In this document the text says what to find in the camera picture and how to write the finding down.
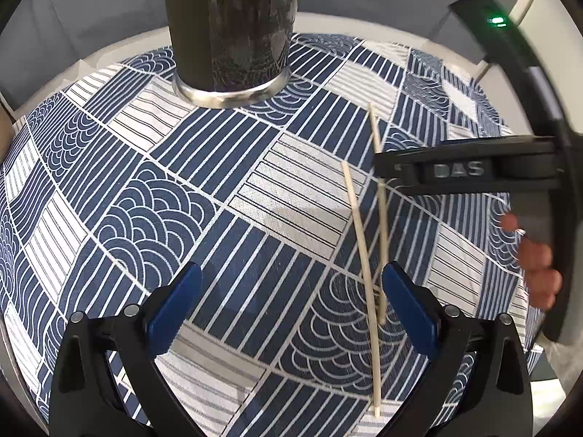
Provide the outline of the person right hand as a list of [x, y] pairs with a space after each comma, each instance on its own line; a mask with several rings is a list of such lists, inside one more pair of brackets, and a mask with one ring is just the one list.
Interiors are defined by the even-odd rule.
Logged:
[[518, 263], [524, 271], [530, 305], [547, 312], [562, 287], [562, 275], [552, 267], [553, 252], [547, 244], [534, 241], [527, 233], [518, 249]]

